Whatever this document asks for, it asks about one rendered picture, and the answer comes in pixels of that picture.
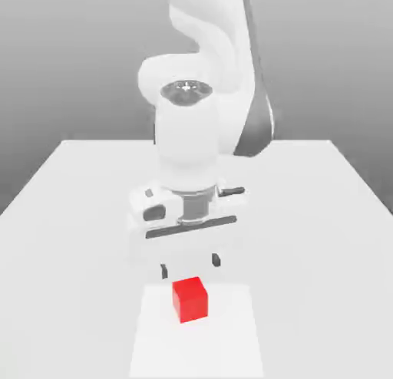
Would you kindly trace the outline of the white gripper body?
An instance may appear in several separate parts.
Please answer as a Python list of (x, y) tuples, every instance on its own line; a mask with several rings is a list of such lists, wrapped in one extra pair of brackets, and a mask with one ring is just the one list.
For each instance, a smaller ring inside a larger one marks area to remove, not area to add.
[(219, 214), (182, 225), (173, 220), (144, 222), (127, 215), (130, 257), (136, 263), (168, 263), (200, 253), (234, 249), (248, 232), (244, 216)]

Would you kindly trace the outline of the small red cube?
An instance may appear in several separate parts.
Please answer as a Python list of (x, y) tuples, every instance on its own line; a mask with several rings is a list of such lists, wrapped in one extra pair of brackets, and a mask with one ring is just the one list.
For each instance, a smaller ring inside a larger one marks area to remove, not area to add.
[(208, 316), (208, 293), (199, 277), (173, 282), (172, 299), (180, 323), (195, 321)]

